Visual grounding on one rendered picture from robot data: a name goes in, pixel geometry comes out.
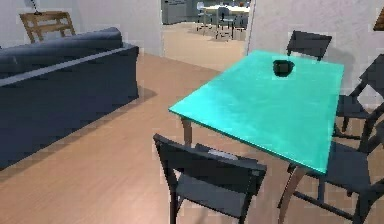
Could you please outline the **dark blue sofa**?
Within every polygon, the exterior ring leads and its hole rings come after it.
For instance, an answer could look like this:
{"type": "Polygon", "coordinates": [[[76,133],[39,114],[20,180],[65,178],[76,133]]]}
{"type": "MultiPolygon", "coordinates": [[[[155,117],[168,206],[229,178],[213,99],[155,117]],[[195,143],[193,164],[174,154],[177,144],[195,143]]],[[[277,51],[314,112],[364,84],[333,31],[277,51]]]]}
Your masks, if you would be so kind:
{"type": "Polygon", "coordinates": [[[0,170],[139,97],[115,28],[0,49],[0,170]]]}

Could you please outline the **wooden stand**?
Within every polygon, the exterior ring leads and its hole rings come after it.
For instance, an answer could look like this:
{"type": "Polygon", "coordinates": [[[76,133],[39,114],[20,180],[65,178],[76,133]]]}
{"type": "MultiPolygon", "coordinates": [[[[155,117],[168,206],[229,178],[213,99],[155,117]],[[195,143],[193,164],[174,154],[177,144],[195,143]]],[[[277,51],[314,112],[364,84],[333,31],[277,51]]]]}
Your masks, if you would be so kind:
{"type": "Polygon", "coordinates": [[[20,14],[20,19],[32,43],[35,43],[36,40],[43,41],[43,35],[50,32],[59,32],[62,37],[66,36],[66,31],[69,31],[71,35],[75,35],[75,29],[68,12],[23,13],[20,14]]]}

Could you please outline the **black dining chair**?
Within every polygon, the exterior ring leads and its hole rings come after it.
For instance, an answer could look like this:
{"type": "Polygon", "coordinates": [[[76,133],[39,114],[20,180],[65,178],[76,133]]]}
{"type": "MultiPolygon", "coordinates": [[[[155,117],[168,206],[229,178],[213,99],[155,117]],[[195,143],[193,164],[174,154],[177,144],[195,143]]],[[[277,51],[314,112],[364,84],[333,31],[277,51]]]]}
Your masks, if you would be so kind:
{"type": "Polygon", "coordinates": [[[295,191],[293,195],[342,216],[350,220],[352,224],[364,224],[371,206],[384,195],[384,177],[372,184],[368,167],[369,154],[380,144],[384,144],[384,120],[376,124],[382,114],[384,114],[384,103],[376,108],[366,120],[358,148],[332,142],[326,174],[316,174],[313,171],[307,173],[307,176],[318,180],[316,198],[298,191],[295,191]],[[326,183],[345,189],[348,197],[353,193],[358,195],[353,214],[324,202],[326,183]]]}
{"type": "Polygon", "coordinates": [[[331,36],[294,30],[287,45],[287,55],[296,52],[321,61],[331,40],[331,36]]]}
{"type": "Polygon", "coordinates": [[[360,136],[348,135],[345,133],[351,119],[359,119],[366,121],[378,109],[384,110],[384,54],[379,54],[375,60],[367,67],[360,75],[360,82],[354,90],[348,95],[340,95],[336,116],[343,119],[342,127],[338,128],[334,125],[333,136],[359,140],[360,136]],[[381,105],[377,106],[372,112],[369,112],[368,94],[364,91],[369,89],[373,92],[370,102],[376,101],[376,97],[380,96],[383,99],[381,105]]]}
{"type": "Polygon", "coordinates": [[[244,224],[266,175],[265,165],[202,144],[185,146],[159,134],[153,140],[169,187],[170,224],[177,224],[185,200],[244,224]]]}

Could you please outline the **turquoise dining table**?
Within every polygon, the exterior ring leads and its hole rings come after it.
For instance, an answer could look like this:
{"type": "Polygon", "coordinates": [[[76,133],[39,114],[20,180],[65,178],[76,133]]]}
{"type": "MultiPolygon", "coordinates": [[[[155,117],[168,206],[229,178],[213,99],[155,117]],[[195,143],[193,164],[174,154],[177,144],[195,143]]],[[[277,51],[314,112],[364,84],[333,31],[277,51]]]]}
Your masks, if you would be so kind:
{"type": "Polygon", "coordinates": [[[327,172],[343,74],[342,64],[255,50],[169,111],[182,119],[187,145],[196,123],[295,164],[279,212],[284,224],[303,176],[327,172]],[[291,74],[276,76],[274,60],[292,61],[291,74]]]}

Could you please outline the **grey chair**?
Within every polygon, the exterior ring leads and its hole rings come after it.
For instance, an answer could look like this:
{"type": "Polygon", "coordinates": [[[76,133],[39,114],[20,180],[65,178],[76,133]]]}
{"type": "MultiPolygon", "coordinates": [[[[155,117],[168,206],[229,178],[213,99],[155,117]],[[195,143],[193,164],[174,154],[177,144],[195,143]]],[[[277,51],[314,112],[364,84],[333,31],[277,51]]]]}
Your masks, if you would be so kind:
{"type": "Polygon", "coordinates": [[[218,36],[224,37],[225,35],[229,35],[231,38],[234,38],[234,22],[235,18],[230,15],[230,10],[227,7],[219,7],[217,9],[216,16],[215,38],[218,38],[218,36]],[[224,28],[220,26],[221,23],[225,23],[227,25],[227,28],[229,29],[228,32],[225,32],[224,28]]]}

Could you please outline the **black bowl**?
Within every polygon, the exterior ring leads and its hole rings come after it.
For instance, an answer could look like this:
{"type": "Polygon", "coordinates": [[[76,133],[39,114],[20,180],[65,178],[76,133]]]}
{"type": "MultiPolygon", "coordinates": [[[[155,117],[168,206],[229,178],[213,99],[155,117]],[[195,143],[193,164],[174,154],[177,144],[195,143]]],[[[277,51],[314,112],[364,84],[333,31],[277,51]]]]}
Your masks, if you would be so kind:
{"type": "Polygon", "coordinates": [[[273,72],[278,77],[287,77],[293,71],[295,64],[289,60],[274,60],[273,72]]]}

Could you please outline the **grey kitchen cabinet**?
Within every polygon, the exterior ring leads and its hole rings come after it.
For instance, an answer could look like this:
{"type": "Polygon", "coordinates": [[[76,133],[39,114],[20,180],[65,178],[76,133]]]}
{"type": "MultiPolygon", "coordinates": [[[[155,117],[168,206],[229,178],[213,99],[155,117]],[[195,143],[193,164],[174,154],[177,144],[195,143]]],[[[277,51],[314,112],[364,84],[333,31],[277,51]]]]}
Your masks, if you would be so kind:
{"type": "Polygon", "coordinates": [[[186,20],[186,0],[161,0],[162,22],[172,25],[186,20]]]}

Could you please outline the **white dining table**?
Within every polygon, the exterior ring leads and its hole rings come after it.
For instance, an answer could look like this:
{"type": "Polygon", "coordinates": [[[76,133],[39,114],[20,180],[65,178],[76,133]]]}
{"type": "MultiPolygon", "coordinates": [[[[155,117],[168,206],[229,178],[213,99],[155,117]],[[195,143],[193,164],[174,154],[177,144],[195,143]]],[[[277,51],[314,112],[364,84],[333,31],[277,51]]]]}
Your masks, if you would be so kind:
{"type": "Polygon", "coordinates": [[[219,7],[227,7],[230,10],[230,15],[235,18],[234,28],[238,30],[245,30],[247,28],[250,7],[213,5],[213,6],[202,7],[201,10],[205,14],[213,13],[213,15],[216,18],[217,9],[219,7]]]}

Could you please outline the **black lamp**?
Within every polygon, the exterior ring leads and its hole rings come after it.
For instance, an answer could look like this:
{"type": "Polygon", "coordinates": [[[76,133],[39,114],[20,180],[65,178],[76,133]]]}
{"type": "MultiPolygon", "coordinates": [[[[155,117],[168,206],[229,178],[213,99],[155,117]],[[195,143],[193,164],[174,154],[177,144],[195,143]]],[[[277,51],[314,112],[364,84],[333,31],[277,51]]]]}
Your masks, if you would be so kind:
{"type": "Polygon", "coordinates": [[[30,0],[30,1],[31,1],[32,5],[33,5],[33,8],[34,8],[34,15],[41,16],[42,13],[38,11],[36,3],[35,3],[35,0],[30,0]]]}

